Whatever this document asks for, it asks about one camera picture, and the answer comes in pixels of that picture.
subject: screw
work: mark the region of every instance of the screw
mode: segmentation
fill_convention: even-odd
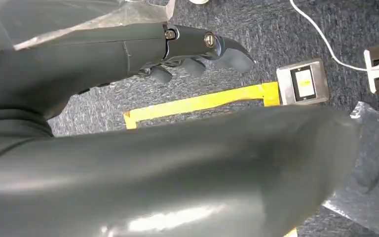
[[[150,76],[151,73],[152,73],[152,70],[150,68],[143,68],[139,70],[136,76],[140,78],[145,78],[145,77]]]
[[[176,38],[176,33],[173,30],[167,30],[165,36],[167,40],[174,40]]]
[[[207,47],[214,48],[216,46],[216,37],[213,33],[207,32],[204,36],[204,42]]]

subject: transparent plastic wrap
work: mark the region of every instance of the transparent plastic wrap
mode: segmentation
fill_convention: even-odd
[[[359,102],[351,117],[360,124],[360,155],[346,187],[324,206],[379,234],[379,111]]]
[[[19,50],[77,30],[168,21],[167,5],[147,0],[0,0],[0,50]]]

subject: robotic arm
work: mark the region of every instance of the robotic arm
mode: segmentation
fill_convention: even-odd
[[[166,24],[73,32],[0,52],[0,237],[282,237],[353,166],[356,126],[320,107],[258,108],[54,138],[69,98],[199,58],[244,72],[237,42]]]

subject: white cable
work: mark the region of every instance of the white cable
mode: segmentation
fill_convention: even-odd
[[[294,3],[294,0],[290,0],[290,3],[291,5],[293,6],[294,10],[296,10],[300,15],[302,15],[304,18],[306,18],[314,27],[315,29],[317,30],[317,32],[320,34],[320,36],[322,37],[323,41],[325,42],[329,52],[331,53],[331,56],[332,58],[339,64],[341,64],[342,66],[345,66],[345,67],[348,67],[348,68],[351,68],[351,69],[354,69],[354,70],[358,70],[358,71],[364,71],[364,72],[370,72],[370,71],[379,71],[379,69],[375,69],[375,68],[371,68],[371,69],[365,69],[365,68],[358,68],[358,67],[355,67],[355,66],[352,66],[352,65],[349,65],[349,64],[346,64],[346,63],[343,63],[341,62],[336,56],[335,56],[335,53],[333,52],[333,49],[331,47],[331,45],[329,44],[328,40],[326,39],[326,36],[325,34],[323,34],[322,30],[317,26],[316,22],[314,22],[306,13],[304,13],[303,11],[301,11],[297,6],[296,4]]]

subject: electrical outlet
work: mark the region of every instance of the electrical outlet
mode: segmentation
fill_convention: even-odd
[[[283,105],[316,104],[329,100],[329,88],[321,59],[277,69]]]

